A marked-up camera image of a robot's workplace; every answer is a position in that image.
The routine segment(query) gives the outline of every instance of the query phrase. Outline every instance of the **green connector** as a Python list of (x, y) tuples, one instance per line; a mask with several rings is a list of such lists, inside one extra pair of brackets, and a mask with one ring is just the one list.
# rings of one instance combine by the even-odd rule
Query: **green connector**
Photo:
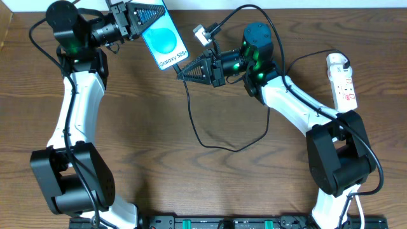
[(274, 229), (273, 221), (265, 221), (265, 229)]
[(183, 221), (183, 229), (191, 229), (191, 220)]

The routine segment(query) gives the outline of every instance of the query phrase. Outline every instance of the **white cable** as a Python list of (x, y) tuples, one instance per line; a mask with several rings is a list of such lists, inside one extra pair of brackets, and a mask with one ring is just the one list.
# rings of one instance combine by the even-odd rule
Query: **white cable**
[(357, 203), (357, 208), (359, 210), (359, 215), (361, 216), (361, 229), (364, 229), (364, 215), (363, 215), (363, 209), (362, 209), (362, 204), (361, 200), (359, 199), (359, 196), (355, 196), (356, 203)]

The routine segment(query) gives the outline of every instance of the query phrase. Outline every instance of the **black cable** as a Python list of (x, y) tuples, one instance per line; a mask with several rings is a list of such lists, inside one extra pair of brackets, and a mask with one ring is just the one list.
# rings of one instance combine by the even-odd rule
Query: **black cable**
[(224, 219), (222, 219), (222, 220), (217, 224), (217, 229), (220, 229), (223, 223), (224, 223)]
[(78, 8), (78, 13), (80, 15), (90, 15), (97, 17), (88, 21), (88, 23), (92, 27), (92, 30), (101, 29), (105, 25), (103, 13), (99, 10)]
[(335, 49), (335, 48), (332, 48), (332, 49), (328, 49), (328, 50), (322, 50), (322, 51), (318, 51), (318, 52), (314, 52), (314, 53), (309, 53), (309, 54), (306, 54), (306, 55), (304, 55), (304, 56), (302, 56), (302, 57), (298, 57), (298, 58), (295, 59), (295, 60), (290, 64), (290, 66), (288, 67), (288, 69), (287, 69), (287, 71), (286, 71), (286, 75), (288, 75), (288, 72), (291, 70), (291, 68), (293, 67), (294, 63), (297, 62), (297, 60), (301, 60), (301, 59), (303, 59), (303, 58), (305, 58), (305, 57), (309, 57), (309, 56), (316, 55), (316, 54), (320, 54), (320, 53), (324, 53), (324, 52), (338, 52), (338, 53), (342, 54), (342, 55), (348, 60), (347, 64), (350, 65), (350, 60), (349, 60), (349, 58), (348, 58), (343, 52), (341, 52), (341, 51), (339, 51), (339, 50), (337, 50), (337, 49)]
[(369, 153), (370, 153), (371, 156), (373, 157), (373, 160), (374, 160), (375, 163), (376, 163), (377, 170), (378, 170), (378, 173), (379, 173), (379, 184), (378, 184), (378, 186), (377, 186), (374, 190), (372, 190), (372, 191), (365, 191), (365, 192), (360, 192), (360, 193), (350, 193), (350, 194), (348, 195), (347, 203), (343, 206), (342, 214), (341, 214), (340, 220), (339, 220), (339, 226), (338, 226), (338, 228), (340, 228), (340, 225), (341, 225), (341, 218), (342, 218), (343, 215), (345, 214), (345, 211), (346, 211), (346, 208), (347, 208), (347, 206), (348, 206), (348, 203), (349, 203), (350, 199), (351, 199), (353, 196), (355, 196), (355, 195), (373, 195), (373, 194), (378, 193), (378, 192), (382, 189), (383, 183), (384, 183), (383, 168), (382, 168), (382, 166), (380, 165), (380, 162), (379, 162), (379, 160), (377, 159), (377, 156), (375, 155), (375, 153), (373, 152), (373, 150), (366, 144), (366, 141), (365, 141), (364, 139), (362, 139), (362, 137), (361, 137), (355, 130), (353, 130), (351, 127), (347, 126), (347, 125), (344, 124), (343, 122), (337, 120), (336, 118), (333, 118), (333, 117), (329, 116), (327, 113), (323, 112), (320, 108), (314, 107), (314, 105), (312, 105), (311, 103), (309, 103), (308, 101), (306, 101), (304, 98), (302, 98), (301, 96), (299, 96), (296, 92), (294, 92), (294, 90), (287, 84), (287, 81), (286, 81), (286, 62), (285, 62), (285, 60), (284, 60), (284, 49), (283, 49), (283, 46), (282, 46), (282, 42), (281, 42), (280, 36), (279, 36), (279, 34), (278, 34), (278, 32), (277, 32), (277, 30), (276, 30), (276, 28), (275, 28), (273, 22), (271, 21), (270, 17), (267, 15), (267, 13), (266, 13), (264, 10), (262, 10), (260, 7), (258, 7), (258, 6), (256, 6), (256, 5), (253, 5), (253, 4), (246, 4), (246, 5), (240, 6), (240, 7), (238, 7), (236, 10), (234, 10), (233, 12), (231, 12), (217, 27), (215, 27), (215, 29), (212, 30), (212, 32), (218, 30), (218, 29), (219, 29), (227, 20), (229, 20), (229, 18), (230, 18), (231, 16), (233, 16), (237, 11), (241, 10), (242, 8), (246, 8), (246, 7), (253, 7), (253, 8), (256, 8), (257, 10), (259, 10), (259, 11), (266, 17), (266, 19), (268, 20), (268, 23), (271, 25), (271, 27), (272, 27), (272, 29), (273, 29), (273, 32), (274, 32), (274, 34), (275, 34), (275, 37), (277, 38), (277, 42), (279, 43), (279, 46), (280, 46), (281, 62), (282, 62), (282, 63), (281, 63), (281, 65), (282, 65), (282, 67), (281, 67), (281, 69), (282, 69), (282, 82), (283, 82), (284, 86), (287, 88), (287, 90), (288, 90), (290, 93), (292, 93), (298, 100), (300, 100), (301, 102), (303, 102), (304, 104), (306, 104), (308, 107), (310, 107), (311, 109), (313, 109), (314, 111), (316, 111), (316, 112), (319, 113), (320, 115), (322, 115), (322, 116), (324, 116), (324, 117), (330, 119), (331, 121), (333, 121), (333, 122), (336, 123), (337, 125), (341, 126), (344, 130), (346, 130), (347, 132), (351, 133), (356, 139), (358, 139), (359, 141), (361, 141), (362, 144), (364, 145), (364, 147), (366, 147), (366, 149), (369, 151)]
[(48, 54), (45, 50), (43, 50), (32, 38), (32, 32), (33, 30), (39, 26), (40, 24), (42, 24), (43, 22), (45, 22), (45, 18), (40, 20), (39, 22), (35, 23), (29, 31), (29, 38), (31, 40), (31, 43), (41, 52), (43, 53), (46, 57), (48, 57), (62, 72), (62, 74), (69, 80), (71, 86), (72, 86), (72, 97), (71, 97), (71, 101), (69, 102), (69, 107), (68, 107), (68, 112), (66, 115), (66, 120), (65, 120), (65, 127), (64, 127), (64, 142), (65, 142), (65, 148), (66, 148), (66, 154), (68, 156), (69, 161), (71, 162), (76, 174), (79, 177), (79, 180), (81, 181), (82, 186), (84, 187), (86, 193), (88, 194), (91, 203), (92, 203), (92, 207), (93, 210), (95, 211), (95, 216), (94, 219), (92, 220), (92, 227), (94, 228), (98, 228), (100, 225), (100, 216), (99, 216), (99, 208), (96, 204), (95, 198), (92, 195), (92, 192), (90, 191), (89, 185), (86, 183), (85, 178), (83, 177), (83, 174), (81, 173), (81, 171), (78, 168), (78, 165), (76, 164), (76, 158), (73, 155), (72, 151), (70, 150), (69, 147), (69, 141), (68, 141), (68, 136), (69, 136), (69, 123), (71, 120), (71, 115), (72, 115), (72, 110), (73, 110), (73, 106), (74, 106), (74, 100), (75, 100), (75, 96), (76, 96), (76, 85), (75, 82), (72, 80), (72, 78), (69, 76), (69, 74), (66, 72), (66, 70), (50, 55)]
[(226, 82), (228, 82), (229, 84), (235, 84), (235, 83), (238, 83), (238, 82), (243, 80), (243, 76), (242, 76), (242, 77), (239, 77), (239, 79), (237, 79), (237, 80), (235, 80), (233, 82), (229, 82), (229, 77), (230, 76), (226, 77)]
[(195, 136), (197, 137), (198, 142), (199, 142), (199, 144), (201, 144), (201, 146), (203, 146), (203, 147), (205, 147), (205, 148), (210, 148), (210, 149), (224, 149), (224, 150), (227, 150), (227, 151), (231, 151), (231, 152), (237, 153), (237, 152), (242, 151), (243, 149), (246, 149), (247, 147), (253, 145), (254, 143), (260, 141), (260, 140), (261, 140), (262, 138), (264, 138), (264, 136), (267, 134), (267, 132), (268, 132), (268, 124), (269, 124), (269, 122), (270, 122), (270, 108), (267, 109), (267, 126), (266, 126), (266, 130), (265, 130), (264, 134), (262, 134), (259, 138), (257, 138), (257, 139), (256, 139), (255, 141), (253, 141), (252, 143), (249, 143), (248, 145), (246, 145), (246, 146), (244, 146), (244, 147), (242, 147), (242, 148), (240, 148), (240, 149), (228, 149), (228, 148), (221, 147), (221, 146), (206, 146), (206, 145), (204, 145), (204, 144), (202, 143), (201, 139), (199, 138), (197, 129), (195, 128), (195, 124), (193, 123), (192, 114), (191, 114), (190, 93), (188, 92), (188, 87), (187, 87), (185, 81), (184, 81), (184, 86), (185, 86), (186, 98), (187, 98), (187, 100), (188, 100), (188, 114), (190, 115), (191, 125), (192, 125), (193, 131), (194, 131), (194, 133), (195, 133)]
[(105, 219), (101, 218), (100, 222), (103, 223), (105, 226), (111, 227), (113, 229), (119, 229), (116, 225), (111, 224), (110, 222), (107, 222)]
[(217, 42), (217, 40), (215, 38), (212, 38), (212, 45), (214, 47), (216, 57), (220, 58), (221, 57), (221, 46), (219, 45), (219, 43)]

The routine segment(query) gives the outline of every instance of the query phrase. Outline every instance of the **table surface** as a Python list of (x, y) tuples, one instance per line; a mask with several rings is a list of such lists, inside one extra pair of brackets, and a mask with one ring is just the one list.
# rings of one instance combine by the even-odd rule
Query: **table surface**
[[(220, 22), (230, 11), (172, 11), (194, 59), (203, 48), (198, 24)], [(407, 12), (372, 10), (268, 10), (284, 44), (286, 62), (328, 48), (351, 59), (359, 108), (372, 148), (385, 173), (383, 190), (362, 197), (364, 212), (384, 215), (390, 228), (407, 223)], [(63, 98), (60, 71), (32, 46), (28, 31), (43, 13), (16, 13), (0, 53), (0, 225), (2, 228), (67, 228), (53, 215), (29, 166), (31, 151), (52, 136)], [(238, 12), (217, 36), (223, 50), (240, 46), (257, 11)], [(55, 56), (48, 25), (34, 38)], [(315, 205), (317, 186), (308, 170), (304, 136), (272, 111), (267, 136), (231, 153), (199, 145), (188, 118), (185, 89), (172, 69), (160, 71), (142, 39), (107, 51), (109, 79), (100, 104), (96, 144), (112, 170), (116, 192), (143, 212), (180, 216), (270, 216)], [(280, 53), (275, 42), (275, 58)], [(299, 61), (290, 73), (304, 91), (333, 106), (325, 55)], [(242, 82), (188, 83), (191, 107), (205, 144), (239, 148), (260, 136), (267, 108), (250, 98)], [(362, 191), (376, 187), (369, 176)], [(358, 214), (352, 204), (352, 214)]]

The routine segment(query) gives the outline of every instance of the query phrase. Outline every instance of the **power strip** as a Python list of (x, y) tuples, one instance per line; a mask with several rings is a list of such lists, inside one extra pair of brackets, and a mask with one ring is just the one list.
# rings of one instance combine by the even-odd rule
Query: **power strip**
[(340, 53), (332, 53), (326, 57), (328, 78), (331, 82), (335, 109), (345, 113), (357, 108), (354, 83), (352, 81), (352, 67), (344, 69), (348, 60)]

